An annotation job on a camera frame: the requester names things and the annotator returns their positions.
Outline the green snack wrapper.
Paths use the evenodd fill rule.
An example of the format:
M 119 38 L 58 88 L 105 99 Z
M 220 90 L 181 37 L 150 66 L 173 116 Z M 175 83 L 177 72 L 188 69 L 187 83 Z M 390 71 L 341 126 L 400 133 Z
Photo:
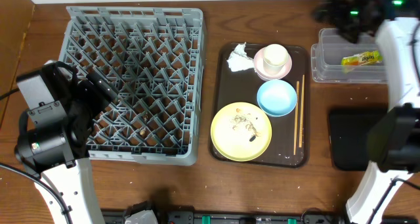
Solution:
M 379 51 L 366 51 L 353 56 L 344 57 L 341 61 L 343 66 L 364 66 L 381 63 L 383 60 Z

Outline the pink plastic bowl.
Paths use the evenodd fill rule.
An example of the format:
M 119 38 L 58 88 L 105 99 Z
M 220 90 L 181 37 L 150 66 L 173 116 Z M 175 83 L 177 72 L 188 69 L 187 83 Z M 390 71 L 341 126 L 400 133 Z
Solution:
M 282 66 L 271 66 L 265 61 L 264 50 L 265 48 L 258 50 L 253 59 L 254 70 L 257 75 L 265 81 L 286 77 L 292 68 L 292 59 L 290 54 L 287 54 L 287 60 Z

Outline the white napkin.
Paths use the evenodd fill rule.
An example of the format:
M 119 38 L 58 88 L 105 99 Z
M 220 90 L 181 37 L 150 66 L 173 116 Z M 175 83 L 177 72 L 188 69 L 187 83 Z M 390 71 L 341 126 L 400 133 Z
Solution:
M 254 68 L 253 59 L 248 57 L 245 52 L 246 43 L 239 43 L 230 53 L 228 59 L 228 67 L 232 72 L 239 72 Z

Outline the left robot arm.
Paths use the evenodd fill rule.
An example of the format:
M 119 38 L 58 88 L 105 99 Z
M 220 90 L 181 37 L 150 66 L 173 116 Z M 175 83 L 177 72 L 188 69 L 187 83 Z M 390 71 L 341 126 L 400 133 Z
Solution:
M 117 98 L 97 72 L 51 61 L 16 79 L 27 109 L 18 121 L 14 153 L 34 180 L 55 223 L 103 223 L 87 140 L 93 120 Z

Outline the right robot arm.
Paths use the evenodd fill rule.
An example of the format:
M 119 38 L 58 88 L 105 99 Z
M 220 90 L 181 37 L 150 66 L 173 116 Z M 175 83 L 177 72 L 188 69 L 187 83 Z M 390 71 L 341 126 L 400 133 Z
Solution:
M 402 184 L 419 172 L 419 0 L 323 0 L 312 13 L 351 43 L 375 38 L 388 82 L 388 112 L 367 135 L 369 162 L 336 223 L 381 223 Z

